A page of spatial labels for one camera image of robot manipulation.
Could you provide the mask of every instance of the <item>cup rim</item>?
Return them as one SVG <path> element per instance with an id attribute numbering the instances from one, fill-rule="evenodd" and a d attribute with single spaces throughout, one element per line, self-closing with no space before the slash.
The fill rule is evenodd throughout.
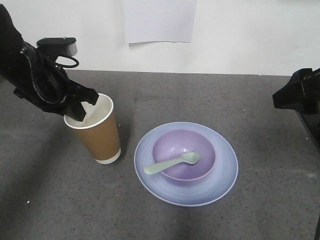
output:
<path id="1" fill-rule="evenodd" d="M 68 117 L 68 118 L 70 118 L 70 117 L 65 114 L 65 115 L 63 115 L 64 123 L 65 123 L 68 127 L 72 128 L 72 129 L 80 129 L 80 130 L 82 130 L 82 129 L 91 129 L 91 128 L 94 128 L 95 126 L 103 123 L 106 119 L 108 119 L 108 118 L 110 117 L 110 115 L 112 114 L 112 112 L 114 111 L 114 101 L 113 101 L 113 100 L 111 99 L 111 97 L 109 97 L 108 95 L 105 95 L 105 94 L 103 94 L 103 93 L 98 93 L 98 94 L 99 94 L 99 97 L 100 97 L 100 96 L 103 96 L 103 97 L 109 99 L 110 102 L 111 102 L 111 109 L 110 109 L 109 113 L 108 113 L 103 119 L 101 119 L 100 121 L 98 121 L 98 122 L 96 122 L 96 123 L 94 123 L 94 124 L 91 124 L 91 125 L 89 125 L 89 126 L 72 126 L 70 123 L 67 122 L 67 117 Z"/>

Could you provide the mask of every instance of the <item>spoon handle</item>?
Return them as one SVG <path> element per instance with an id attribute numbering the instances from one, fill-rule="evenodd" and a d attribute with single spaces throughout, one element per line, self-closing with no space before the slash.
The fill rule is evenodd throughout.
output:
<path id="1" fill-rule="evenodd" d="M 172 167 L 173 165 L 176 165 L 182 162 L 183 162 L 182 158 L 174 158 L 168 161 L 161 161 L 161 162 L 157 162 L 157 163 L 145 166 L 143 170 L 146 174 L 149 174 L 149 175 L 156 174 L 167 168 Z"/>

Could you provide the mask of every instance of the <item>black device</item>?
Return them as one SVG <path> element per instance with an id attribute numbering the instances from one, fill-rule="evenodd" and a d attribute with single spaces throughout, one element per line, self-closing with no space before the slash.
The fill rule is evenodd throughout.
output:
<path id="1" fill-rule="evenodd" d="M 296 71 L 290 81 L 273 94 L 277 109 L 296 110 L 320 153 L 320 68 L 303 68 Z M 320 216 L 314 240 L 320 240 Z"/>
<path id="2" fill-rule="evenodd" d="M 28 100 L 44 112 L 68 115 L 77 121 L 86 116 L 81 102 L 95 105 L 98 93 L 68 78 L 64 68 L 75 68 L 79 62 L 74 37 L 43 38 L 37 48 L 23 40 L 10 14 L 0 4 L 0 75 L 12 83 L 14 94 Z M 58 57 L 75 62 L 57 63 Z"/>

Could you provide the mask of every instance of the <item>cup bottom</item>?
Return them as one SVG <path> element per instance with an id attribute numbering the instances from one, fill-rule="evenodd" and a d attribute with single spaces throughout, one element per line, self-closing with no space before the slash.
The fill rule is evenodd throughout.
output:
<path id="1" fill-rule="evenodd" d="M 114 155 L 113 157 L 109 158 L 109 159 L 106 159 L 106 160 L 97 160 L 97 163 L 99 164 L 111 164 L 113 163 L 115 160 L 117 160 L 119 158 L 121 154 L 121 148 L 119 149 L 119 151 L 116 153 L 116 155 Z"/>

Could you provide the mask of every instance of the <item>purple bowl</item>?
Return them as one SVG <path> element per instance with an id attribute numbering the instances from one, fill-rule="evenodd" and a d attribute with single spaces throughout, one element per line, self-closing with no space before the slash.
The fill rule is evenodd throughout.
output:
<path id="1" fill-rule="evenodd" d="M 179 163 L 161 173 L 179 181 L 194 181 L 203 178 L 215 165 L 215 149 L 203 135 L 192 130 L 174 130 L 162 135 L 152 149 L 155 163 L 180 158 L 183 153 L 197 152 L 200 160 L 196 164 Z"/>

